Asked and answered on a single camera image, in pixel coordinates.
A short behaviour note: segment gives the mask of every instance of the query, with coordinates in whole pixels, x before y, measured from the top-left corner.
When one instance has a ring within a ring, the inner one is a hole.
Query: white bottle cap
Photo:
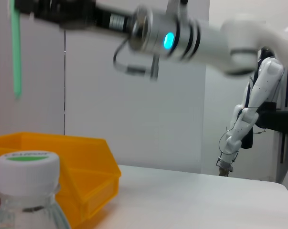
[[[0,156],[0,193],[15,197],[47,195],[58,186],[60,162],[47,151],[18,151]]]

